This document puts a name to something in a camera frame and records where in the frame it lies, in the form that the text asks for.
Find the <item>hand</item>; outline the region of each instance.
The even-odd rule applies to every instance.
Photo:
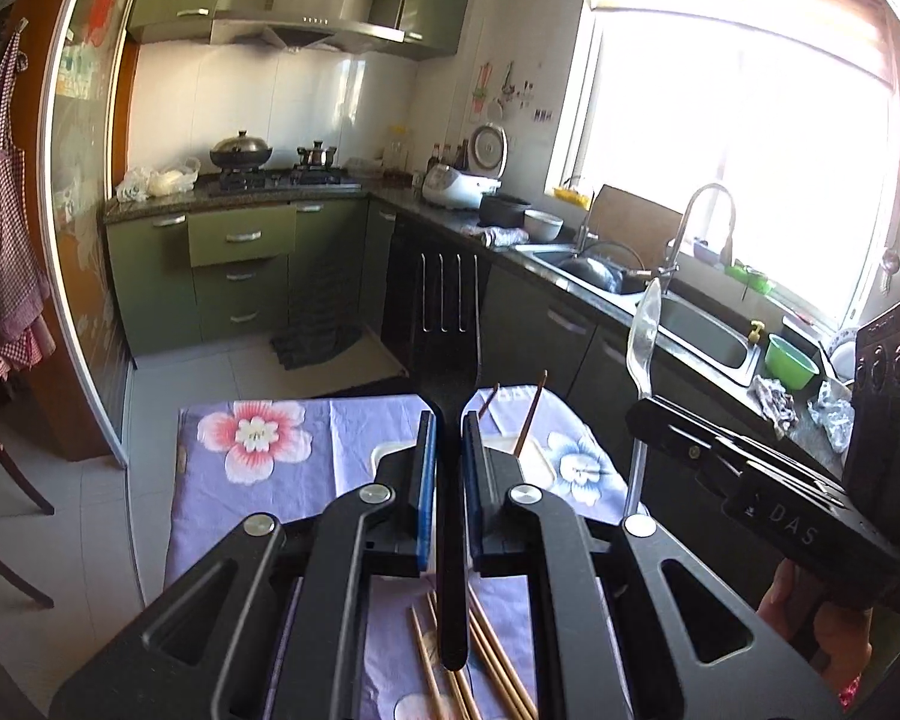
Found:
[[[794,591],[796,567],[785,560],[776,567],[773,584],[760,603],[757,614],[785,640],[796,631],[787,620],[786,605]],[[856,611],[824,603],[814,619],[814,636],[828,656],[830,664],[823,670],[823,681],[838,695],[859,677],[869,664],[874,648],[869,643],[872,610]]]

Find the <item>stainless steel pot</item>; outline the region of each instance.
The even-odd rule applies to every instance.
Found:
[[[210,151],[210,161],[221,170],[251,170],[266,164],[274,150],[263,138],[240,130],[236,138],[220,141]]]
[[[296,153],[300,155],[300,165],[303,167],[330,167],[333,165],[333,157],[337,153],[336,146],[323,147],[323,141],[314,141],[313,148],[300,146]]]

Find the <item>silver screw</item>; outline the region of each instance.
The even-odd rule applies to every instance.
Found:
[[[250,514],[244,520],[247,536],[269,536],[276,528],[276,520],[269,514]]]
[[[389,501],[391,495],[393,495],[393,493],[391,493],[389,487],[386,485],[378,485],[375,482],[360,488],[360,500],[364,503],[385,503],[386,501]]]
[[[540,493],[540,490],[533,485],[516,485],[511,488],[511,501],[514,503],[533,506],[533,504],[539,503],[541,498],[543,498],[543,493]]]
[[[656,533],[656,523],[653,517],[647,517],[645,514],[631,514],[624,522],[626,531],[636,538],[648,538]]]

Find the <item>wooden cutting board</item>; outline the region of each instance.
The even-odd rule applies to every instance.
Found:
[[[590,216],[591,232],[599,235],[601,241],[628,245],[640,255],[647,268],[663,262],[666,245],[677,234],[679,225],[680,215],[676,211],[611,186],[600,190]]]

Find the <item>window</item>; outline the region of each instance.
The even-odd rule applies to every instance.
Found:
[[[568,170],[682,212],[708,181],[734,255],[838,327],[895,186],[879,9],[852,0],[593,0],[599,50]],[[727,234],[702,197],[688,237]]]

